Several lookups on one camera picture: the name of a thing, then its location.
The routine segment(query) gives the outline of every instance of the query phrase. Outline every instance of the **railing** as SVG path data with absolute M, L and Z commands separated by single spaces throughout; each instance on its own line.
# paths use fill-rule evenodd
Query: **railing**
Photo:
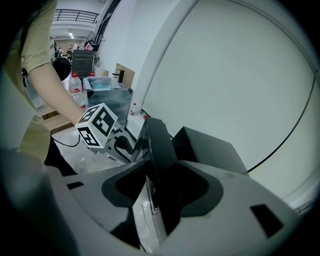
M 98 13 L 85 10 L 56 9 L 53 21 L 88 22 L 93 24 L 98 16 Z

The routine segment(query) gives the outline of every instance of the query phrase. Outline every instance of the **curved white surface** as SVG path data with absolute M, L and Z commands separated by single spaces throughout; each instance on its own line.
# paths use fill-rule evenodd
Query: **curved white surface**
M 162 20 L 160 27 L 158 27 L 159 30 L 157 31 L 153 42 L 148 46 L 149 50 L 143 60 L 140 73 L 137 74 L 137 72 L 135 72 L 134 74 L 136 86 L 133 88 L 133 83 L 135 82 L 133 81 L 132 88 L 134 93 L 131 104 L 136 103 L 137 111 L 141 111 L 154 74 L 157 71 L 171 39 L 174 37 L 181 23 L 198 0 L 171 0 L 171 2 L 176 3 L 176 5 L 171 9 L 166 19 Z
M 316 81 L 309 104 L 287 141 L 264 163 L 249 173 L 250 177 L 293 207 L 298 207 L 290 194 L 308 180 L 308 187 L 320 178 L 320 87 Z
M 232 2 L 200 0 L 164 54 L 143 109 L 172 136 L 186 126 L 232 143 L 250 169 L 292 130 L 313 77 L 268 19 Z
M 240 5 L 252 8 L 258 13 L 266 15 L 277 26 L 284 30 L 298 45 L 304 56 L 309 60 L 313 70 L 320 70 L 320 59 L 310 41 L 307 33 L 299 26 L 296 18 L 280 1 L 257 1 L 257 0 L 228 0 Z

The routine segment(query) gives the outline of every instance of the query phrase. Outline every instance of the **white cube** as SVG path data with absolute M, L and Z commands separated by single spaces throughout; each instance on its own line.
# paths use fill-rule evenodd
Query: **white cube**
M 103 149 L 117 120 L 118 117 L 110 108 L 101 103 L 89 107 L 75 128 L 89 148 Z

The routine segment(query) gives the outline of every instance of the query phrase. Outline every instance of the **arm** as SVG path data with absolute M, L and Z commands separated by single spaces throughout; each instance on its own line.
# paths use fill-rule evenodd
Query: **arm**
M 56 5 L 57 0 L 48 0 L 41 8 L 28 29 L 21 56 L 37 93 L 49 106 L 75 124 L 83 110 L 62 85 L 49 55 L 50 43 L 54 41 L 48 39 Z
M 38 66 L 30 71 L 29 77 L 41 98 L 74 125 L 84 111 L 71 98 L 50 63 Z

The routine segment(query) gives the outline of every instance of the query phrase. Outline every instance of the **white panel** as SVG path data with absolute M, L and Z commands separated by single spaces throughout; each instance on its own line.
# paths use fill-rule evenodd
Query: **white panel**
M 314 172 L 320 164 L 319 88 L 316 82 L 305 113 L 288 140 L 268 160 L 249 173 L 251 178 L 280 198 L 289 195 L 311 175 L 315 183 L 319 179 L 320 169 Z M 293 199 L 288 197 L 288 203 L 294 203 Z
M 144 48 L 148 48 L 148 52 L 147 55 L 143 56 L 142 58 L 143 62 L 141 63 L 143 63 L 143 65 L 141 66 L 140 72 L 137 73 L 137 71 L 135 71 L 131 86 L 134 91 L 131 104 L 136 103 L 136 110 L 138 112 L 141 111 L 151 81 L 157 71 L 163 55 L 167 50 L 168 45 L 171 42 L 171 39 L 174 37 L 181 23 L 184 21 L 185 17 L 197 2 L 198 0 L 172 1 L 172 8 L 167 9 L 168 15 L 166 19 L 158 19 L 158 25 L 156 27 L 159 28 L 159 30 L 156 31 L 155 27 L 152 28 L 153 32 L 157 32 L 157 34 L 152 33 L 153 35 L 156 35 L 156 37 L 154 40 L 152 39 L 152 44 L 144 46 Z
M 316 199 L 320 188 L 320 164 L 316 170 L 295 190 L 281 199 L 293 209 Z
M 110 76 L 117 63 L 133 70 L 135 74 L 131 88 L 135 90 L 140 71 L 156 35 L 180 1 L 190 2 L 122 0 L 106 27 L 99 47 L 100 67 L 108 70 Z
M 320 70 L 320 60 L 311 40 L 307 33 L 300 26 L 296 18 L 290 13 L 280 1 L 257 1 L 257 0 L 229 0 L 238 2 L 246 6 L 250 6 L 257 12 L 262 12 L 267 15 L 274 23 L 285 30 L 290 37 L 298 42 L 300 50 L 305 52 L 305 55 L 310 60 L 311 65 Z
M 268 19 L 232 2 L 200 0 L 164 54 L 143 109 L 172 136 L 186 126 L 232 143 L 250 169 L 292 130 L 313 76 Z

